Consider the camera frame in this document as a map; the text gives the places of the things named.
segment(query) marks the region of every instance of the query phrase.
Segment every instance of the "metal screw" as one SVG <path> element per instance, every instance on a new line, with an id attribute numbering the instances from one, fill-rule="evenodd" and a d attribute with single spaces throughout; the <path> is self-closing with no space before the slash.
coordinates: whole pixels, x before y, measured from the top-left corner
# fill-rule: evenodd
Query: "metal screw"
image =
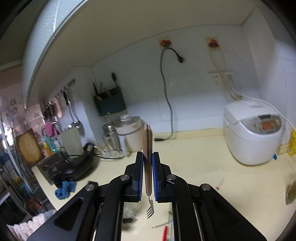
<path id="1" fill-rule="evenodd" d="M 85 190 L 87 190 L 87 191 L 92 191 L 92 190 L 94 190 L 94 185 L 93 185 L 93 184 L 88 184 L 88 185 L 86 185 L 86 186 L 85 186 Z"/>
<path id="2" fill-rule="evenodd" d="M 210 186 L 209 184 L 203 184 L 203 185 L 202 185 L 202 189 L 203 189 L 204 191 L 209 191 L 209 190 L 211 189 L 211 186 Z"/>
<path id="3" fill-rule="evenodd" d="M 176 179 L 176 176 L 174 174 L 167 175 L 167 179 L 170 181 L 174 181 Z"/>
<path id="4" fill-rule="evenodd" d="M 126 180 L 129 179 L 129 175 L 127 175 L 127 174 L 123 174 L 123 175 L 120 176 L 120 179 L 121 179 L 122 181 L 126 181 Z"/>

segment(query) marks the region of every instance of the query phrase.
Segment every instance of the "white rice cooker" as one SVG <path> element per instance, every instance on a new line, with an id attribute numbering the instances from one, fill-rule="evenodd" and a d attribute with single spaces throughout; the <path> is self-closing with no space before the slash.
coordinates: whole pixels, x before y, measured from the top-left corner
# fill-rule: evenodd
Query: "white rice cooker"
<path id="1" fill-rule="evenodd" d="M 258 165 L 272 159 L 283 127 L 278 112 L 271 106 L 238 101 L 225 106 L 224 130 L 233 156 L 245 165 Z"/>

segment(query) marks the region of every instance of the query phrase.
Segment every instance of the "white ceramic jar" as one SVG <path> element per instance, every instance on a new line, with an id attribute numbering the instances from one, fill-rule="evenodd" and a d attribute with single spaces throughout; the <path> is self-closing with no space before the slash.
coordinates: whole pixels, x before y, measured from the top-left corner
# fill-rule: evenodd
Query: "white ceramic jar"
<path id="1" fill-rule="evenodd" d="M 120 116 L 120 120 L 113 123 L 125 156 L 128 155 L 128 152 L 139 151 L 143 148 L 143 126 L 140 117 L 124 114 Z"/>

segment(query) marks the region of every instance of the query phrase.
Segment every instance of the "electrical outlet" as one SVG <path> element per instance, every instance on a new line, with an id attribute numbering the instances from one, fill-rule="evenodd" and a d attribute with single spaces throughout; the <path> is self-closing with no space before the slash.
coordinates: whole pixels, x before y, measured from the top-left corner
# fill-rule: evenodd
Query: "electrical outlet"
<path id="1" fill-rule="evenodd" d="M 207 72 L 208 75 L 210 76 L 210 78 L 212 80 L 214 80 L 214 83 L 216 85 L 219 85 L 222 81 L 219 73 L 217 71 L 214 71 L 214 72 Z M 233 71 L 220 71 L 221 74 L 224 74 L 224 77 L 227 78 L 227 77 L 231 77 L 233 78 Z"/>
<path id="2" fill-rule="evenodd" d="M 172 41 L 171 41 L 170 37 L 169 36 L 164 36 L 164 37 L 161 37 L 161 38 L 157 39 L 158 45 L 159 45 L 159 47 L 161 49 L 163 49 L 163 46 L 162 46 L 163 41 L 170 41 L 170 43 L 171 43 L 170 47 L 171 48 L 173 47 L 173 44 L 172 44 Z"/>
<path id="3" fill-rule="evenodd" d="M 206 37 L 205 41 L 207 43 L 207 48 L 209 51 L 215 51 L 215 49 L 220 50 L 219 42 L 217 37 Z"/>

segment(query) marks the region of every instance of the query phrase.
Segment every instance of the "hanging ladle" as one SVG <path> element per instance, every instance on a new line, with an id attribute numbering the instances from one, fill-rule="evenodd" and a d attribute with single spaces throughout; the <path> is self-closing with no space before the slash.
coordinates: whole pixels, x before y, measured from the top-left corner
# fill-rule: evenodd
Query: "hanging ladle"
<path id="1" fill-rule="evenodd" d="M 73 86 L 73 84 L 70 83 L 70 84 L 68 84 L 68 85 L 69 85 L 69 89 L 68 89 L 68 101 L 69 101 L 69 105 L 70 105 L 70 108 L 71 108 L 71 110 L 72 110 L 74 116 L 75 116 L 76 119 L 77 119 L 77 122 L 78 122 L 79 125 L 80 125 L 79 130 L 82 131 L 82 129 L 83 129 L 82 123 L 81 123 L 81 121 L 78 119 L 78 116 L 77 116 L 77 114 L 76 114 L 76 111 L 75 111 L 75 109 L 73 108 L 73 106 L 72 106 L 72 104 L 71 104 L 71 97 L 72 97 L 73 101 L 75 102 L 74 95 L 73 95 L 73 93 L 71 92 L 71 86 Z"/>
<path id="2" fill-rule="evenodd" d="M 69 127 L 69 129 L 77 128 L 78 130 L 80 130 L 81 123 L 80 123 L 79 120 L 78 120 L 78 122 L 76 122 L 76 121 L 74 120 L 73 115 L 72 115 L 72 112 L 71 112 L 71 110 L 70 110 L 70 107 L 72 107 L 72 106 L 71 106 L 71 103 L 70 103 L 70 101 L 69 101 L 69 99 L 68 99 L 67 94 L 66 94 L 65 91 L 63 91 L 63 95 L 64 95 L 64 99 L 65 99 L 65 101 L 66 101 L 67 109 L 68 109 L 68 111 L 69 111 L 69 113 L 70 113 L 70 116 L 71 116 L 71 118 L 72 118 L 72 121 L 73 121 L 71 124 L 68 125 L 68 127 Z"/>

